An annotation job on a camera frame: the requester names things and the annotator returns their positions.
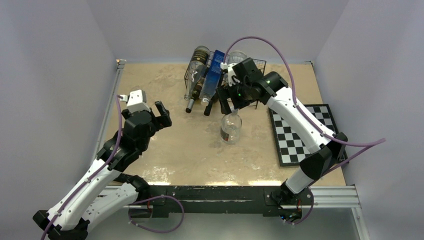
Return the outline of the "blue square glass bottle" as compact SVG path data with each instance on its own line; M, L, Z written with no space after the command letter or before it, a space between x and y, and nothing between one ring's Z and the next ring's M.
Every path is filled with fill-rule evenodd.
M200 103L204 107L208 106L211 98L215 94L221 77L221 63L224 61L225 53L220 50L215 50L199 95Z

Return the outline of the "dark brown glass bottle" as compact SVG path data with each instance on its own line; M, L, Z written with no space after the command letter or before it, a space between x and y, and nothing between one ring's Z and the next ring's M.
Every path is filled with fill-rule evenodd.
M211 110L212 110L213 105L214 105L216 102L218 102L218 101L219 101L219 97L218 97L218 96L217 96L217 94L215 93L215 94L213 95L213 97L210 99L210 101L209 101L208 105L206 106L206 108L205 108L205 110L204 110L204 112L203 112L203 115L204 115L204 116L209 116L209 115L211 114Z

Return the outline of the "clear bottle silver cap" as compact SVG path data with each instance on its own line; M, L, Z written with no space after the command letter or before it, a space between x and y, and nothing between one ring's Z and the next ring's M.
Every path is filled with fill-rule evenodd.
M241 135L242 118L238 110L224 115L220 123L220 137L227 144L235 144Z

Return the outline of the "clear bottle white cap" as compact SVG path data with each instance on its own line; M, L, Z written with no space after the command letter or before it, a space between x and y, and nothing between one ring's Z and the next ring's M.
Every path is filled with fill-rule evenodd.
M247 58L248 56L244 52L235 50L229 54L227 64L232 64L232 63L238 64Z

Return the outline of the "clear glass bottle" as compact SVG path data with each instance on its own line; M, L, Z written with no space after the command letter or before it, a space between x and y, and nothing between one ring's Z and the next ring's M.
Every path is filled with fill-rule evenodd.
M209 57L210 50L206 46L199 45L195 48L184 75L186 86L186 92L184 94L185 100L188 101L191 98L195 85L206 69Z

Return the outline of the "black wire wine rack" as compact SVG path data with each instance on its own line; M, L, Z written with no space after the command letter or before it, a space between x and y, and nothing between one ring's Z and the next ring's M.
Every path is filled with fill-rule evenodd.
M208 71L209 71L210 64L211 64L211 61L212 61L213 56L214 56L214 52L210 52L210 54L209 54L209 59L208 59L207 64L206 64L206 68L205 68L204 72L202 73L202 76L201 76L200 80L199 80L196 84L201 83L201 84L202 84L202 86L203 86L203 84L204 84L204 80L205 80L205 77L206 77L206 75L207 75L207 73L208 73ZM266 63L267 63L267 62L266 62L265 60L259 60L259 59L253 59L253 61L254 61L254 63L256 64L257 68L258 68L258 69L262 72L262 74L263 74L263 73L264 73L264 70L265 70Z

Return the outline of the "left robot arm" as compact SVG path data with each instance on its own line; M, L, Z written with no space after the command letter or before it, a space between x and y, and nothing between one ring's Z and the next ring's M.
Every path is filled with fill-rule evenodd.
M51 240L84 240L99 223L125 205L142 205L151 197L149 184L140 176L130 176L115 192L97 199L104 188L147 150L150 138L163 128L170 127L170 112L161 101L151 108L122 111L119 129L103 148L84 176L55 206L39 210L34 222L44 231L42 238Z

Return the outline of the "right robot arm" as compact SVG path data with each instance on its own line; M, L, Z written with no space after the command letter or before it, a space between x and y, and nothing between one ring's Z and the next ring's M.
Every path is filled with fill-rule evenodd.
M347 136L334 133L321 123L294 96L283 77L275 71L263 74L248 57L239 63L220 63L228 74L228 83L216 89L225 115L253 102L261 102L277 113L297 133L310 155L300 161L299 169L280 187L280 196L288 204L319 180L343 155Z

